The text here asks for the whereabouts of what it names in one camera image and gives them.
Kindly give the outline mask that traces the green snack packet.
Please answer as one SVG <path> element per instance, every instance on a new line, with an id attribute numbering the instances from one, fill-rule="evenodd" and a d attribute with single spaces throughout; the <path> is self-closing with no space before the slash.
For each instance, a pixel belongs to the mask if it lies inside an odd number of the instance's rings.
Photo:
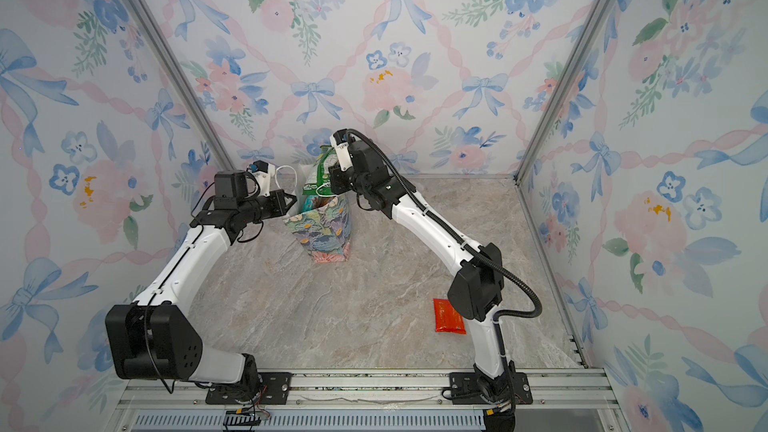
<path id="1" fill-rule="evenodd" d="M 322 146 L 321 151 L 318 160 L 309 169 L 302 187 L 304 200 L 301 212 L 318 209 L 335 197 L 331 190 L 330 167 L 337 164 L 337 156 L 330 145 Z"/>

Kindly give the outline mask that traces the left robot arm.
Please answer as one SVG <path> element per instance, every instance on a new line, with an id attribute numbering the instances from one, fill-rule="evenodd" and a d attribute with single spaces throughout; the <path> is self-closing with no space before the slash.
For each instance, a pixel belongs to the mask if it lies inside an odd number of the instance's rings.
<path id="1" fill-rule="evenodd" d="M 187 313 L 213 266 L 245 228 L 285 216 L 296 202 L 296 196 L 281 189 L 209 198 L 160 274 L 130 304 L 107 312 L 105 327 L 117 376 L 230 387 L 255 396 L 261 381 L 253 356 L 206 345 Z"/>

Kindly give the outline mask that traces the red snack packet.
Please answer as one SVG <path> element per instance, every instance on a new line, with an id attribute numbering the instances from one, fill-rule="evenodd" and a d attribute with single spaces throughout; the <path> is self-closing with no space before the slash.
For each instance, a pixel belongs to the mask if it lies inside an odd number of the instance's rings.
<path id="1" fill-rule="evenodd" d="M 465 335 L 466 328 L 463 317 L 452 307 L 447 299 L 433 300 L 435 331 L 437 333 L 452 333 Z"/>

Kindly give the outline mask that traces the floral paper gift bag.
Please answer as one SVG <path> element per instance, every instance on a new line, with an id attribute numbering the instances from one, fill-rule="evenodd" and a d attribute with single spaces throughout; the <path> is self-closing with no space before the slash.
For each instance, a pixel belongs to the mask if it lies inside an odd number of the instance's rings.
<path id="1" fill-rule="evenodd" d="M 312 166 L 299 166 L 296 170 L 300 185 L 299 202 L 295 206 L 296 213 L 284 217 L 283 224 L 314 263 L 345 262 L 350 255 L 352 232 L 347 198 L 335 195 L 326 205 L 301 212 L 304 200 L 302 187 Z"/>

